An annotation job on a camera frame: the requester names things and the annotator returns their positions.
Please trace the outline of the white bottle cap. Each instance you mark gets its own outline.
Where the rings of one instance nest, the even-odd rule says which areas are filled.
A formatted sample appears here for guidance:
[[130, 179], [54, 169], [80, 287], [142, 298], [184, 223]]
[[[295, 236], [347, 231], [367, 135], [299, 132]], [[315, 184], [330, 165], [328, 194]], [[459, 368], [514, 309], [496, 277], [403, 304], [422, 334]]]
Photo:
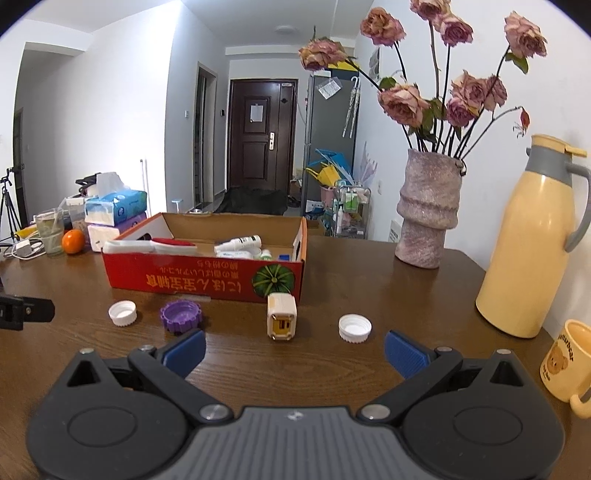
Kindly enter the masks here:
[[122, 300], [112, 304], [108, 316], [117, 327], [127, 327], [137, 319], [137, 308], [133, 301]]
[[360, 344], [368, 340], [373, 324], [359, 314], [346, 314], [339, 318], [339, 337], [346, 342]]

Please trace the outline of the cream cube charger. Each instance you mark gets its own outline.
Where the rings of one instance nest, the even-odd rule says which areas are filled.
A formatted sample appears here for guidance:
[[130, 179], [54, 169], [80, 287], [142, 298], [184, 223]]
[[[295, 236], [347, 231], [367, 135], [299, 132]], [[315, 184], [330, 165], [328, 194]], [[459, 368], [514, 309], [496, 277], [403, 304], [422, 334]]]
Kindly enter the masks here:
[[297, 302], [288, 293], [267, 296], [266, 330], [273, 341], [290, 341], [297, 329]]

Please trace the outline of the red white lint brush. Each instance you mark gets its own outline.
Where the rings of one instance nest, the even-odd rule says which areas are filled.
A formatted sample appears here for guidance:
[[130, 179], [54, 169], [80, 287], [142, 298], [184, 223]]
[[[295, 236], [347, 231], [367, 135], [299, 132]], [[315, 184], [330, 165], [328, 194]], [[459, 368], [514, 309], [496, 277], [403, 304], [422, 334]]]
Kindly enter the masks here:
[[175, 256], [197, 256], [197, 246], [188, 241], [166, 239], [166, 238], [152, 238], [150, 245], [153, 247], [153, 252], [161, 255], [175, 255]]

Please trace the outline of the small white medicine bottle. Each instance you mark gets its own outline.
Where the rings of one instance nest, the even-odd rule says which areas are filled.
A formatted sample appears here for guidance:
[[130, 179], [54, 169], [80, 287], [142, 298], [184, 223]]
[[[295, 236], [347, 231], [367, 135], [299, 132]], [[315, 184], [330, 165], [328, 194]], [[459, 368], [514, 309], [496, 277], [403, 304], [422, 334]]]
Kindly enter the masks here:
[[238, 237], [230, 239], [226, 242], [214, 246], [214, 252], [234, 252], [234, 251], [249, 251], [252, 252], [262, 247], [262, 239], [259, 235], [249, 235], [245, 237]]

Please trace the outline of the clear jar white pellets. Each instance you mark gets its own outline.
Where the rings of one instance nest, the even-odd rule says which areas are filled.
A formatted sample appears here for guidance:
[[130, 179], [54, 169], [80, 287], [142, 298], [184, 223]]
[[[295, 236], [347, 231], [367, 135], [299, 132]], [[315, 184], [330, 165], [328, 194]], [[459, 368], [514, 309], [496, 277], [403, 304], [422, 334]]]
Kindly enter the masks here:
[[253, 254], [247, 250], [235, 250], [235, 251], [216, 251], [215, 256], [222, 259], [246, 259], [252, 260]]

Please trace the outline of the grey tape roll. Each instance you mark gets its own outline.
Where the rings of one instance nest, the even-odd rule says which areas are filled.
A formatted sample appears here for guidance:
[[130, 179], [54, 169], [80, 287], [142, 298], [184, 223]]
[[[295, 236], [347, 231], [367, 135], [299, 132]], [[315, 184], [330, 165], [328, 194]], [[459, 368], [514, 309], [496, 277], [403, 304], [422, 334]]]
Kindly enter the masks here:
[[152, 253], [154, 245], [150, 240], [109, 240], [103, 245], [104, 254]]

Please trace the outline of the green spray bottle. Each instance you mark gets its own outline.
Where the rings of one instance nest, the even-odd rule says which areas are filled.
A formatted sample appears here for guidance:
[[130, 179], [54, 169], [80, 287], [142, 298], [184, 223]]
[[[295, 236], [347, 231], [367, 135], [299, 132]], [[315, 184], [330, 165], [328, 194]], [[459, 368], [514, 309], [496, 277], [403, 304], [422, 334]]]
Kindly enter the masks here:
[[271, 261], [273, 260], [273, 254], [270, 253], [270, 250], [264, 249], [260, 252], [259, 259], [264, 261]]

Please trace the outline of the purple jar lid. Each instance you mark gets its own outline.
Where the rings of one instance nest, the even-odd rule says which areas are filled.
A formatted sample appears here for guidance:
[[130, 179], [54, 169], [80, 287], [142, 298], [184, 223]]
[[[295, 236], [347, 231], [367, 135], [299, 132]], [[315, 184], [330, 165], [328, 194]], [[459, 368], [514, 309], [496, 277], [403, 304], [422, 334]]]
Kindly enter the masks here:
[[165, 330], [172, 334], [183, 334], [199, 326], [202, 310], [193, 301], [175, 300], [160, 309], [159, 317]]

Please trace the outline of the white power adapter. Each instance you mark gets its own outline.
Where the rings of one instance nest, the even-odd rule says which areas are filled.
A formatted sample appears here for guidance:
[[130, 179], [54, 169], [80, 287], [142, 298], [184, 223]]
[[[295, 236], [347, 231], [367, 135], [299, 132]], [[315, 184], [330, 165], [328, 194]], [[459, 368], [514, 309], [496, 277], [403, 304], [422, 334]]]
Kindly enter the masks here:
[[13, 245], [11, 255], [18, 260], [30, 260], [45, 253], [43, 243], [38, 239], [21, 240]]

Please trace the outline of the purple tissue pack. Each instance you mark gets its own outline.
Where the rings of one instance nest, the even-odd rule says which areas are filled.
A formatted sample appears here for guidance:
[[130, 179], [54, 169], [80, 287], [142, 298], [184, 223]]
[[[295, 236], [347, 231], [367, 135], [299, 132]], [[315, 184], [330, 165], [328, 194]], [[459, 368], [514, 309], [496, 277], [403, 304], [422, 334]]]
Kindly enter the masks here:
[[107, 241], [117, 238], [120, 234], [131, 229], [138, 223], [142, 222], [147, 218], [145, 212], [135, 215], [128, 220], [116, 225], [116, 226], [105, 226], [97, 224], [88, 224], [87, 232], [89, 237], [90, 247], [93, 252], [100, 253], [104, 244]]

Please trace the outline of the red cardboard box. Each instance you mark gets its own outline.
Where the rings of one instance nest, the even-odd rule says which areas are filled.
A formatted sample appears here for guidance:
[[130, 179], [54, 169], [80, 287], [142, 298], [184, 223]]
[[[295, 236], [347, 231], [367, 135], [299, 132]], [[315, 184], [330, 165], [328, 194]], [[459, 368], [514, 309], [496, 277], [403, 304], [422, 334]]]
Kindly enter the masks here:
[[[215, 245], [249, 235], [262, 239], [262, 247], [250, 252], [252, 260], [215, 256]], [[114, 240], [152, 238], [192, 242], [198, 255], [102, 252], [113, 288], [247, 302], [266, 301], [272, 293], [301, 297], [308, 249], [308, 224], [303, 217], [160, 213]], [[259, 259], [264, 249], [270, 250], [273, 260]], [[280, 261], [280, 254], [290, 255], [290, 261]]]

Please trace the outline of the clear food container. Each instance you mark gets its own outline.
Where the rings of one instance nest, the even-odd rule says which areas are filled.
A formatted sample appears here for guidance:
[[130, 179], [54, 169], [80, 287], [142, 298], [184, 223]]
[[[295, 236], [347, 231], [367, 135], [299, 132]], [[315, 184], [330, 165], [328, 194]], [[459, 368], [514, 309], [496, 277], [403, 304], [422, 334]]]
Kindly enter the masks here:
[[64, 199], [64, 210], [68, 212], [69, 223], [72, 229], [81, 231], [86, 243], [89, 243], [89, 233], [85, 221], [85, 201], [82, 196], [71, 196]]

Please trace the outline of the black bag on floor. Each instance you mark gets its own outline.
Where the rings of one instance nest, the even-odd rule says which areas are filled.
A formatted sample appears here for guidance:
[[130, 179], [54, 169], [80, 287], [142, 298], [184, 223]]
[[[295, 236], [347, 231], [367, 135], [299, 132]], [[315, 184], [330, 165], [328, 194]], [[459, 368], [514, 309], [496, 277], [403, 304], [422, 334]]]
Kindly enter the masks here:
[[287, 193], [280, 190], [231, 187], [225, 192], [215, 213], [263, 214], [283, 216], [287, 211]]

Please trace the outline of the dark brown door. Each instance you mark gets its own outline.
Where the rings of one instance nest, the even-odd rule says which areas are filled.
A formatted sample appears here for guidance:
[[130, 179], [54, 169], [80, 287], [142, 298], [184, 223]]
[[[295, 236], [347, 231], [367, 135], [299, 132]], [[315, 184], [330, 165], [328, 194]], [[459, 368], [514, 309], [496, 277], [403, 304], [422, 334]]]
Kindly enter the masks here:
[[232, 80], [228, 113], [228, 186], [286, 193], [294, 166], [297, 80]]

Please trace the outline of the grey refrigerator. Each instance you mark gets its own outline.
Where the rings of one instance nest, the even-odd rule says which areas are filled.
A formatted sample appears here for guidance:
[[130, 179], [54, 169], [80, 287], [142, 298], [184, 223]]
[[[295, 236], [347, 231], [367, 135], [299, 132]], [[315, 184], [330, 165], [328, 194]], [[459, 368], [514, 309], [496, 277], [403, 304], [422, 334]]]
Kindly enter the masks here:
[[351, 134], [353, 113], [349, 108], [356, 105], [356, 87], [359, 80], [346, 72], [346, 78], [311, 76], [308, 80], [307, 123], [304, 134], [304, 164], [318, 170], [322, 156], [317, 150], [341, 153], [353, 167], [356, 150], [356, 126]]

